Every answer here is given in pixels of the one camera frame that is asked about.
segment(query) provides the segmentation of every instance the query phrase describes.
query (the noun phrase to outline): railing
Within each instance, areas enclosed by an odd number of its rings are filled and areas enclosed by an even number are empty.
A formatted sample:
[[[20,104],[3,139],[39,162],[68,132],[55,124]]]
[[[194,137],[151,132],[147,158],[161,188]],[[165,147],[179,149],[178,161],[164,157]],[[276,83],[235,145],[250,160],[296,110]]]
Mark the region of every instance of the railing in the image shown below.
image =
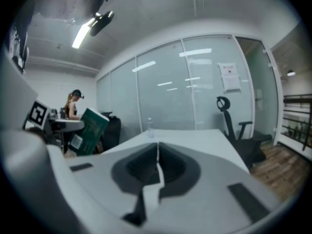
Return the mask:
[[[282,133],[283,135],[298,141],[299,143],[303,144],[302,150],[304,151],[306,146],[312,147],[312,141],[308,142],[309,138],[312,137],[311,133],[311,123],[312,123],[312,94],[302,94],[302,95],[291,95],[291,96],[284,96],[284,104],[300,104],[300,108],[303,108],[304,105],[309,106],[309,112],[302,112],[297,110],[287,110],[284,109],[284,112],[292,112],[292,113],[299,113],[299,114],[309,114],[309,121],[301,121],[296,119],[291,119],[288,117],[283,117],[285,120],[297,122],[301,124],[301,129],[291,128],[290,126],[283,125],[284,128],[288,129],[287,134]],[[303,125],[306,125],[306,131],[303,131]]]

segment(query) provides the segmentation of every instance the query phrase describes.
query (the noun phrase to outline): green book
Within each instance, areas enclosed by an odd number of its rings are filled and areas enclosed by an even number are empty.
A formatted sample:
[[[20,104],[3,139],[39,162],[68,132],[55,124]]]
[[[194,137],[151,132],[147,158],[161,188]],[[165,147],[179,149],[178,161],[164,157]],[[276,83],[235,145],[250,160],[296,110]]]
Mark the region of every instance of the green book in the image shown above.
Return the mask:
[[[94,109],[87,108],[81,120],[84,122],[84,128],[73,133],[68,148],[78,156],[91,155],[109,119]]]

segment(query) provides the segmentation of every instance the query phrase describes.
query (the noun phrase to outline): water bottle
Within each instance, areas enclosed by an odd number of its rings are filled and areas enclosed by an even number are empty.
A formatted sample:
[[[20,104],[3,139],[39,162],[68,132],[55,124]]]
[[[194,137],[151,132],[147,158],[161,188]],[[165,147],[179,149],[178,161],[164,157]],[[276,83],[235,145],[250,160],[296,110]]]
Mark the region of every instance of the water bottle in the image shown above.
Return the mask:
[[[153,121],[152,118],[147,119],[147,125],[148,125],[148,130],[147,130],[147,135],[149,138],[154,138],[154,129],[153,129]]]

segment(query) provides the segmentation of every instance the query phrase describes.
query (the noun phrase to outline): floor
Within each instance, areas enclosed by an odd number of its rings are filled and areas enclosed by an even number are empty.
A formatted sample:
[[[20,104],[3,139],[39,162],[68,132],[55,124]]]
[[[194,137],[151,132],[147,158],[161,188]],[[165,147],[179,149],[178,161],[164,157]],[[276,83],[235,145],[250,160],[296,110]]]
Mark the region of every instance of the floor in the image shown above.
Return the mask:
[[[261,149],[267,159],[256,164],[251,174],[271,188],[282,201],[299,193],[312,171],[311,164],[281,145],[264,145]]]

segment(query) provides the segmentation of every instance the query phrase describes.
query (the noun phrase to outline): ponytail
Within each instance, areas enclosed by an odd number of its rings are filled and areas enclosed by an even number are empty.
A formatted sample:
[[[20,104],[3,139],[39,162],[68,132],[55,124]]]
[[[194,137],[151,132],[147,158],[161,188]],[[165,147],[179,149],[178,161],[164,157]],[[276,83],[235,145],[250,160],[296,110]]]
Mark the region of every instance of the ponytail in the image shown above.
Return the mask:
[[[65,104],[65,112],[67,112],[67,109],[68,109],[68,103],[69,103],[69,101],[71,100],[71,98],[72,98],[72,93],[69,93],[68,94],[68,97],[67,97],[67,101],[66,101],[66,104]]]

